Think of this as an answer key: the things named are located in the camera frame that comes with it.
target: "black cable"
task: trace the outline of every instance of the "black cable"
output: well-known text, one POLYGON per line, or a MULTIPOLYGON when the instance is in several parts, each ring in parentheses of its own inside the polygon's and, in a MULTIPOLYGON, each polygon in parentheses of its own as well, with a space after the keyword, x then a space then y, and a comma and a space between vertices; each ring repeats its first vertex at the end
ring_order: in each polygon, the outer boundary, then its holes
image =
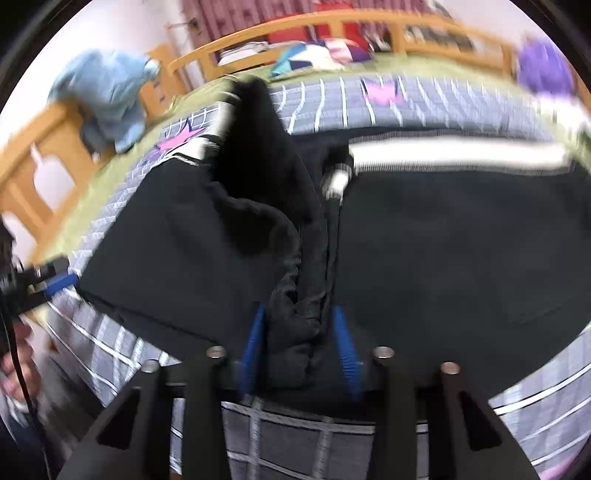
POLYGON ((31 396, 29 395, 29 391, 27 389, 27 383, 25 382, 25 377, 22 374, 22 368, 20 360, 18 359, 18 352, 17 352, 17 337, 14 333, 14 325, 12 324, 12 319, 10 316, 7 315, 8 309, 6 305, 6 300, 4 296, 0 293, 0 301, 2 302, 0 306, 0 320, 4 325, 4 333, 6 334, 6 338, 8 340, 8 349, 10 351, 10 356, 12 358, 12 363, 14 365, 14 370, 17 373, 18 383, 22 388, 22 394, 25 397, 25 402, 27 403, 27 409, 29 411, 29 415, 31 416, 33 430, 41 443, 41 453, 43 454, 43 461, 45 463, 45 470, 47 474, 47 480, 53 480, 53 476, 51 474, 51 467, 49 464, 49 457, 47 456, 47 438, 45 436, 43 427, 39 422, 39 417, 37 416, 37 409, 35 405, 33 405, 33 401, 31 400, 31 396))
POLYGON ((24 265, 21 262, 21 259, 18 258, 16 255, 13 255, 14 260, 16 260, 18 262, 18 264, 21 266, 21 272, 25 270, 24 265))

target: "human hand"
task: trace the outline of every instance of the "human hand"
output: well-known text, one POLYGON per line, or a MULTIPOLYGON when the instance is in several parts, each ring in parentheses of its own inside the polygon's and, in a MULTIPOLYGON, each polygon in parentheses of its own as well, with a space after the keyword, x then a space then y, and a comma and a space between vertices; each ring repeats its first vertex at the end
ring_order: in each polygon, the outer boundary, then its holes
MULTIPOLYGON (((21 364, 22 376, 27 384, 27 390, 31 399, 36 398, 39 391, 41 390, 41 376, 37 371, 37 366, 33 361, 33 347, 27 342, 27 338, 31 334, 32 329, 25 323, 16 322, 14 324, 14 334, 17 339, 17 353, 18 360, 21 364)), ((2 371, 6 375, 6 378, 2 382, 3 392, 12 397, 14 400, 23 402, 25 401, 22 388, 18 383, 17 372, 14 369, 12 363, 12 357, 10 353, 7 353, 2 358, 2 364, 0 365, 2 371)))

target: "colorful fabric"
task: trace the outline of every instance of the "colorful fabric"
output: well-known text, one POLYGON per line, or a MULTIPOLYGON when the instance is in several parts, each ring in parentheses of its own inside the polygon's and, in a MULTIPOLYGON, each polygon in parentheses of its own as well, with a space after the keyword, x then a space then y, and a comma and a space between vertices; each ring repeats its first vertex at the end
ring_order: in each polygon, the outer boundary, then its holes
POLYGON ((354 41, 327 38, 288 48, 280 55, 269 78, 285 78, 308 73, 310 70, 341 70, 345 65, 367 60, 371 60, 369 52, 354 41))

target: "wooden headboard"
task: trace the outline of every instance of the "wooden headboard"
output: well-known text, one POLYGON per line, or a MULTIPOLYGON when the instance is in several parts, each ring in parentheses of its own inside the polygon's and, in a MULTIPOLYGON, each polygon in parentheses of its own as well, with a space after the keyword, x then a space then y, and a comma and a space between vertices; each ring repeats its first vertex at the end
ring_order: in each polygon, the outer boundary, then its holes
POLYGON ((448 18, 436 15, 418 15, 392 10, 381 9, 351 9, 318 12, 306 15, 281 18, 264 24, 256 25, 245 30, 227 35, 216 41, 197 48, 183 55, 168 65, 168 73, 174 75, 185 65, 197 61, 206 80, 213 80, 228 73, 237 72, 257 65, 276 61, 282 52, 281 48, 274 48, 256 55, 233 61, 226 65, 214 64, 212 54, 223 48, 231 47, 244 41, 252 40, 263 35, 288 28, 305 27, 308 25, 327 24, 330 34, 335 38, 345 36, 344 23, 351 22, 380 22, 388 26, 392 37, 392 50, 395 53, 424 53, 434 54, 466 63, 483 69, 498 72, 510 76, 513 73, 515 63, 515 51, 512 45, 500 38, 494 37, 476 30, 455 24, 448 18), (430 41, 415 41, 406 38, 405 32, 408 26, 416 25, 430 27, 438 31, 444 31, 454 35, 465 35, 478 40, 487 49, 496 54, 478 53, 474 51, 459 51, 457 47, 438 45, 430 41))

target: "metal bolt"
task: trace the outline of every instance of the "metal bolt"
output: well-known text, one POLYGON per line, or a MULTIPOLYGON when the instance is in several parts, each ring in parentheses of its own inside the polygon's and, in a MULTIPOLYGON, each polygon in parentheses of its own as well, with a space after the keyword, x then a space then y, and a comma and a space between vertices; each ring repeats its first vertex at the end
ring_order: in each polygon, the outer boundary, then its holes
POLYGON ((147 374, 153 374, 154 372, 157 372, 159 368, 160 364, 158 363, 158 360, 146 360, 142 364, 141 371, 146 372, 147 374))
POLYGON ((209 358, 224 358, 226 356, 226 349, 221 345, 211 346, 207 349, 207 356, 209 358))
POLYGON ((460 365, 455 362, 443 362, 441 364, 441 371, 446 375, 456 375, 460 373, 460 365))
POLYGON ((377 346, 374 348, 375 358, 392 358, 394 356, 394 350, 389 346, 377 346))

